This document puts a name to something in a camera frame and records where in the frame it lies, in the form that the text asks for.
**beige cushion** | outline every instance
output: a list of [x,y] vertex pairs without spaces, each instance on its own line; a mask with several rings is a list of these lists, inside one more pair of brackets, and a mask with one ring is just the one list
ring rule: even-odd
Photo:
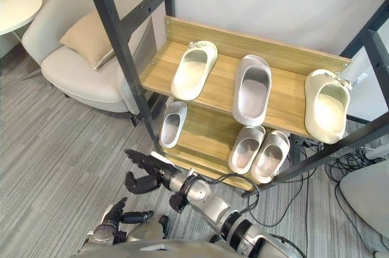
[[93,69],[103,65],[114,55],[96,10],[78,20],[62,36],[60,43],[84,56]]

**white slipper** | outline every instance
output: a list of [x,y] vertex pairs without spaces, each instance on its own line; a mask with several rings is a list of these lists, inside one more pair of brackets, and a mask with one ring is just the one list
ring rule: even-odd
[[270,182],[284,163],[290,146],[282,131],[268,133],[251,167],[251,175],[260,183]]
[[171,93],[182,100],[197,98],[217,57],[218,50],[212,42],[191,42],[171,82]]
[[265,120],[272,88],[272,71],[261,57],[246,55],[235,75],[232,114],[243,125],[259,126]]
[[334,144],[346,128],[350,102],[348,81],[331,71],[318,69],[305,80],[305,127],[319,141]]
[[232,171],[245,174],[250,170],[265,134],[265,128],[262,126],[242,127],[230,153],[229,166]]
[[171,148],[177,144],[187,111],[188,107],[184,102],[177,101],[167,106],[159,138],[161,146]]

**armchair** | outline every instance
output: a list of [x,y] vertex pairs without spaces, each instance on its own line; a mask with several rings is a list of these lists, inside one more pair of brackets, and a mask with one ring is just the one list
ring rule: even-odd
[[[119,17],[141,1],[115,0]],[[22,44],[41,66],[43,76],[65,95],[101,110],[128,111],[136,124],[134,114],[139,114],[139,109],[116,57],[93,70],[84,57],[60,43],[68,28],[93,9],[92,0],[49,0],[24,34]],[[133,33],[128,45],[140,72],[142,63],[156,51],[150,19]]]

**wooden shelf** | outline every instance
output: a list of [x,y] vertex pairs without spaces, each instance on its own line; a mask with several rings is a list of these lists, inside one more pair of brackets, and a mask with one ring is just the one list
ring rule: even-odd
[[[167,158],[178,166],[186,169],[192,167],[198,173],[216,179],[223,174],[233,173],[228,159],[241,127],[231,117],[189,105],[177,145],[164,151]],[[250,173],[246,176],[253,179]],[[251,188],[247,181],[236,178],[226,180],[226,183],[246,190]]]
[[[142,85],[170,96],[171,81],[186,49],[186,45],[167,41],[140,76]],[[192,102],[231,116],[238,64],[238,58],[219,54],[200,96]],[[278,68],[271,70],[272,90],[263,125],[312,138],[304,124],[305,76]]]
[[[172,79],[189,42],[208,40],[218,48],[218,59],[201,94],[187,102],[188,114],[177,146],[165,149],[168,158],[178,166],[194,168],[211,178],[231,172],[228,158],[242,127],[232,117],[232,105],[235,72],[243,56],[258,55],[272,70],[272,89],[263,125],[311,139],[305,129],[306,76],[321,68],[341,72],[350,64],[347,58],[177,18],[166,17],[165,28],[167,42],[140,76],[143,87],[151,91],[171,95]],[[251,188],[243,180],[226,183]]]

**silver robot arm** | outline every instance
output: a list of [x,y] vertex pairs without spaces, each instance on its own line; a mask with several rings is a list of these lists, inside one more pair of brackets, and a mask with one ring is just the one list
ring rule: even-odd
[[245,219],[214,194],[209,184],[197,175],[184,175],[172,164],[153,156],[145,156],[133,150],[127,150],[126,153],[133,163],[149,174],[136,180],[134,175],[128,172],[125,184],[130,192],[145,193],[163,184],[174,192],[170,198],[170,206],[175,211],[181,213],[184,207],[190,204],[236,253],[253,258],[295,257],[282,243]]
[[201,213],[211,228],[238,254],[258,258],[294,257],[282,243],[232,209],[196,175],[186,176],[176,172],[170,180],[169,189],[184,195],[193,209]]

